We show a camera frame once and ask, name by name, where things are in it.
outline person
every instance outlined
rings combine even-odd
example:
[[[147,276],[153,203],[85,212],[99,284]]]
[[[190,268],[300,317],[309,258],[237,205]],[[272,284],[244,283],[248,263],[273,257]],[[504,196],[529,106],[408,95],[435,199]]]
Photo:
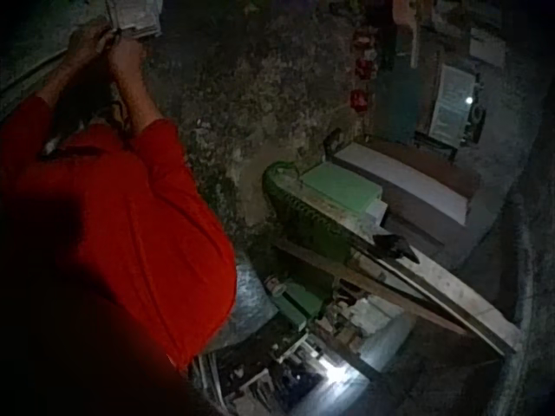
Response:
[[[235,261],[184,163],[177,127],[147,92],[143,56],[139,42],[116,40],[107,21],[96,19],[71,36],[59,67],[3,124],[0,192],[9,242],[4,269],[10,276],[5,280],[8,291],[20,295],[12,296],[16,312],[10,314],[25,315],[25,325],[37,327],[34,333],[47,334],[45,343],[55,341],[63,351],[60,361],[85,346],[108,350],[99,339],[117,339],[114,344],[128,348],[137,340],[148,351],[163,351],[163,359],[181,371],[230,313]],[[101,59],[108,60],[126,105],[130,139],[93,123],[42,158],[64,89]],[[82,310],[87,304],[90,309]],[[95,328],[95,322],[113,328]],[[127,335],[131,327],[133,336]],[[116,349],[117,360],[107,361],[111,366],[126,355],[125,348]],[[129,357],[142,354],[127,351]],[[137,364],[129,357],[124,361]],[[74,358],[66,360],[84,365]],[[90,362],[101,361],[96,356]]]

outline light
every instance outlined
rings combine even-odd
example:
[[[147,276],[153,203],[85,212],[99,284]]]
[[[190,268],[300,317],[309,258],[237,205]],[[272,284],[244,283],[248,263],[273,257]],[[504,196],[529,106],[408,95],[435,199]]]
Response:
[[[341,383],[348,379],[346,367],[336,367],[325,358],[321,358],[320,364],[326,369],[326,377],[332,383]]]

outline red long-sleeve shirt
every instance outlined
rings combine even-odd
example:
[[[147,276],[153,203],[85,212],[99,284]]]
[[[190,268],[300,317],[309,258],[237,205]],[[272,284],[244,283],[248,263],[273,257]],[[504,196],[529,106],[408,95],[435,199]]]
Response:
[[[41,161],[51,120],[48,104],[32,96],[0,131],[14,250],[48,253],[61,273],[102,287],[185,367],[229,315],[236,272],[177,128],[157,120],[126,150],[113,129],[93,125]]]

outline hand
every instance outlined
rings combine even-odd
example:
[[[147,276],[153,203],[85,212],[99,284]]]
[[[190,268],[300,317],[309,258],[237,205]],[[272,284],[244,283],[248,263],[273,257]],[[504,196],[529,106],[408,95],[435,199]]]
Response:
[[[121,38],[108,55],[110,70],[117,81],[140,75],[140,66],[145,57],[142,45],[134,39]]]
[[[113,38],[114,31],[106,17],[90,20],[71,34],[63,63],[72,69],[81,69],[98,57]]]

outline wooden board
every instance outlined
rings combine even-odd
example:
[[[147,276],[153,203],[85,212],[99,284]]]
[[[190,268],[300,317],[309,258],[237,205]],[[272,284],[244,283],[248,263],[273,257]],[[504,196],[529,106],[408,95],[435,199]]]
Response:
[[[421,306],[419,303],[388,288],[386,285],[372,280],[371,278],[366,277],[352,269],[349,269],[347,266],[344,266],[339,262],[329,260],[326,257],[318,255],[314,251],[307,250],[287,240],[279,240],[275,242],[274,245],[280,250],[283,250],[291,254],[292,256],[303,260],[311,266],[314,266],[326,273],[330,273],[333,277],[352,283],[355,286],[366,290],[372,295],[379,296],[381,297],[381,299],[384,299],[388,302],[393,303],[394,305],[399,306],[400,308],[405,309],[407,312],[413,315],[424,318],[459,335],[467,334],[467,331],[457,323],[451,322],[445,317],[437,315],[433,311]]]
[[[302,186],[292,177],[277,175],[273,180],[282,190],[366,242],[369,250],[375,248],[374,235],[388,234],[375,224],[361,223],[357,216],[324,199],[310,188]],[[419,264],[406,258],[394,260],[377,257],[372,253],[364,254],[436,302],[498,353],[510,354],[521,349],[520,330],[505,319],[494,306],[431,258],[424,256],[414,247],[413,251],[420,260]]]

